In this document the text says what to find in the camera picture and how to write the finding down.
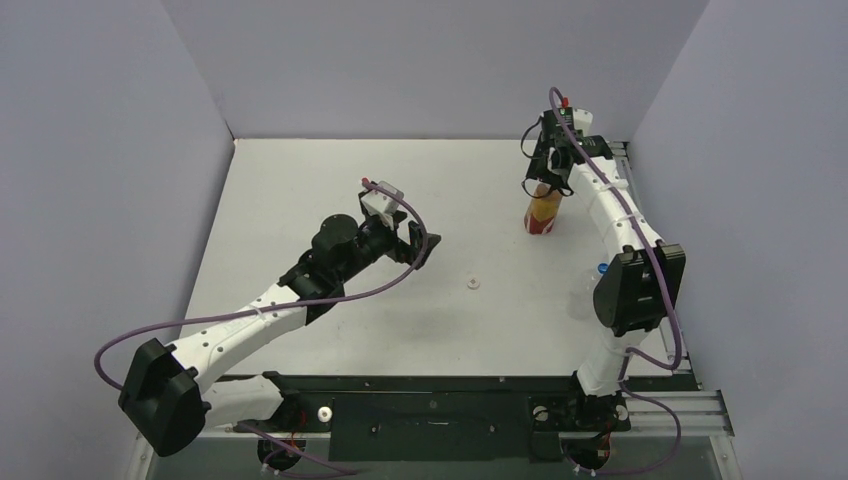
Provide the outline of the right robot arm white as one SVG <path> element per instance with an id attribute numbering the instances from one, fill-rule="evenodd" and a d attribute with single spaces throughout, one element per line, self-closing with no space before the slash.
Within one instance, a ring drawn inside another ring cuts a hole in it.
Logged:
<path id="1" fill-rule="evenodd" d="M 589 112 L 554 106 L 541 113 L 526 173 L 587 209 L 606 250 L 607 269 L 591 288 L 601 328 L 574 372 L 566 418 L 580 428 L 618 412 L 621 384 L 632 357 L 668 371 L 683 360 L 674 310 L 686 264 L 684 249 L 666 242 L 648 223 L 620 173 L 613 151 L 587 132 Z"/>

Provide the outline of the tea bottle red label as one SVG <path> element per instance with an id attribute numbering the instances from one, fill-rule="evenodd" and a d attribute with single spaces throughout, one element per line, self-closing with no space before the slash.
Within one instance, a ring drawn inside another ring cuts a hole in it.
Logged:
<path id="1" fill-rule="evenodd" d="M 553 229 L 563 195 L 558 189 L 539 183 L 530 194 L 531 201 L 524 216 L 524 227 L 531 235 L 545 235 Z"/>

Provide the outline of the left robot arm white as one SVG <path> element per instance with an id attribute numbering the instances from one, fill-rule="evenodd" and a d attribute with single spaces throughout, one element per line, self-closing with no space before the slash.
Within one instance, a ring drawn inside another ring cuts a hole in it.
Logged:
<path id="1" fill-rule="evenodd" d="M 226 386 L 232 367 L 277 338 L 317 320 L 349 301 L 345 284 L 383 257 L 405 264 L 408 276 L 424 266 L 442 238 L 420 216 L 408 221 L 407 240 L 398 233 L 411 214 L 401 194 L 387 188 L 359 196 L 363 221 L 346 214 L 326 218 L 310 248 L 279 280 L 242 309 L 203 320 L 203 329 L 168 344 L 140 345 L 118 405 L 161 456 L 190 445 L 207 427 L 263 420 L 272 429 L 291 427 L 298 402 L 264 374 Z"/>

